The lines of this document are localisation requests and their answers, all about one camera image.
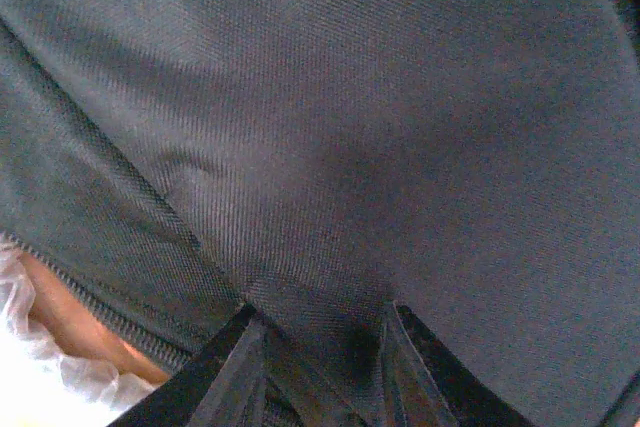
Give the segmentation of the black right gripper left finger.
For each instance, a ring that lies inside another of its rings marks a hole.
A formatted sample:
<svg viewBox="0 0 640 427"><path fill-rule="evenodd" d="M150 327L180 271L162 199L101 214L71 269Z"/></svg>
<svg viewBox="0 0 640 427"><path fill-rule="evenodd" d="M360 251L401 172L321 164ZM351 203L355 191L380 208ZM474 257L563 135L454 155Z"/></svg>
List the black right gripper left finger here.
<svg viewBox="0 0 640 427"><path fill-rule="evenodd" d="M113 426L260 426L266 325L246 305L163 386Z"/></svg>

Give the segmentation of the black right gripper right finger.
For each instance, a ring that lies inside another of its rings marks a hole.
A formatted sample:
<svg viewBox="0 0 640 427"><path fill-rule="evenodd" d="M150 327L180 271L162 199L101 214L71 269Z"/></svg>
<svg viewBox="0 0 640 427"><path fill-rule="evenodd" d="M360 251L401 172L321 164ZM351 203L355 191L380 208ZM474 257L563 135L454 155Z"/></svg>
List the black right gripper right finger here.
<svg viewBox="0 0 640 427"><path fill-rule="evenodd" d="M386 306L381 345L388 426L529 426L406 306Z"/></svg>

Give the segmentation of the black student backpack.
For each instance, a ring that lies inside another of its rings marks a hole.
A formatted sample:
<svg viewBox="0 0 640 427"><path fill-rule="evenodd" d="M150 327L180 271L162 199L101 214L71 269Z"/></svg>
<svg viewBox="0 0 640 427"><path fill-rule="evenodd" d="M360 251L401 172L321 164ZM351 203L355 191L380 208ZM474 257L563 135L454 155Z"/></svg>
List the black student backpack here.
<svg viewBox="0 0 640 427"><path fill-rule="evenodd" d="M168 382L388 426L386 306L529 426L639 420L639 0L1 0L1 237Z"/></svg>

